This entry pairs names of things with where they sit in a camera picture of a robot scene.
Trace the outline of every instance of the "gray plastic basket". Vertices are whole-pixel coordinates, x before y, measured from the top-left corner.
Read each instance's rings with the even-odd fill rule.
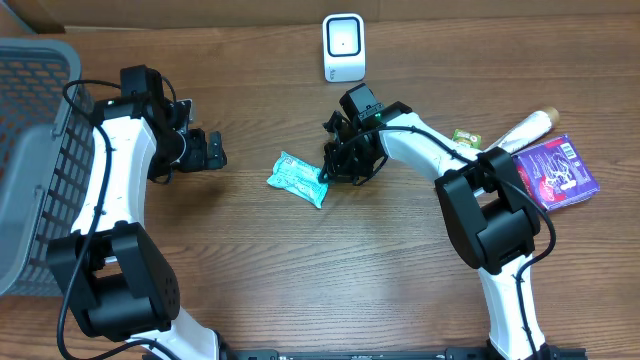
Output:
[[[80,76],[63,42],[0,39],[0,295],[60,295],[47,245],[69,233],[93,161],[91,126],[62,98]],[[93,108],[84,87],[69,95]]]

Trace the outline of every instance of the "small white box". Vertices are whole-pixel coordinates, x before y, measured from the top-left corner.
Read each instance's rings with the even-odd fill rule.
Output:
[[[364,21],[358,14],[334,14],[322,22],[324,77],[359,81],[366,72]]]

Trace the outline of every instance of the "purple package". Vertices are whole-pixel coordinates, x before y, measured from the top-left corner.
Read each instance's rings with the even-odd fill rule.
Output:
[[[576,151],[569,135],[513,155],[527,192],[547,211],[587,200],[600,185]]]

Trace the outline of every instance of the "candy wrapper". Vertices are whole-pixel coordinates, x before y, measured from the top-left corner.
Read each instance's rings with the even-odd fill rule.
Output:
[[[319,175],[320,169],[283,151],[267,184],[294,193],[320,209],[329,184],[319,183]]]
[[[529,195],[551,211],[589,199],[600,191],[568,135],[513,156]]]
[[[456,129],[456,131],[453,132],[451,140],[474,149],[480,149],[480,144],[482,144],[482,136],[461,129]]]

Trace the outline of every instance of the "teal snack wrapper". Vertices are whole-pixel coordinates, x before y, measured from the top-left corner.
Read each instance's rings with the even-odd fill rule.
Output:
[[[329,184],[319,183],[318,175],[319,168],[283,151],[273,165],[273,175],[267,179],[267,184],[294,193],[321,209]]]

